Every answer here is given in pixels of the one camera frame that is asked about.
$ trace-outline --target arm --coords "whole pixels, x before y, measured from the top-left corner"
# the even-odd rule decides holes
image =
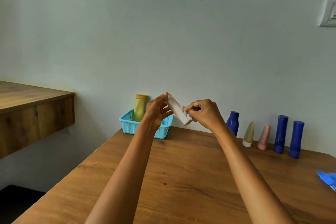
[[[198,100],[184,111],[189,111],[191,117],[218,139],[253,224],[295,224],[250,159],[239,150],[234,142],[236,137],[225,124],[216,103],[209,99]]]
[[[148,103],[146,113],[118,167],[85,224],[129,223],[134,219],[155,132],[172,114],[164,94]]]

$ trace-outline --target pink bottle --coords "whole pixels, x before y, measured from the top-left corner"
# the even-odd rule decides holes
[[[260,150],[266,150],[267,149],[267,143],[268,143],[268,138],[270,137],[270,132],[271,132],[271,126],[266,124],[264,126],[264,129],[261,133],[261,136],[260,136],[259,142],[258,142],[258,148]]]

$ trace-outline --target person's right hand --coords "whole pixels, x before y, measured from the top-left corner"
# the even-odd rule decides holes
[[[183,109],[192,118],[195,118],[202,126],[209,129],[212,133],[226,123],[218,110],[217,104],[210,99],[197,100]]]

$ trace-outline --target floating wooden desk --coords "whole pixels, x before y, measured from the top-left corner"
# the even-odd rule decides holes
[[[73,92],[0,81],[0,159],[74,122]]]
[[[14,224],[84,223],[131,139],[118,131]],[[241,148],[299,223],[336,223],[336,193],[316,174],[335,171],[335,158]],[[171,127],[165,140],[154,139],[134,223],[251,223],[212,134]]]

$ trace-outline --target light blue basket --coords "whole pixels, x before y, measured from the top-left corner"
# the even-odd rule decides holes
[[[134,109],[126,112],[123,116],[119,118],[123,126],[123,132],[128,134],[135,134],[140,122],[133,121]],[[160,128],[155,133],[155,138],[165,139],[168,133],[168,129],[173,121],[173,116],[170,115],[163,119]]]

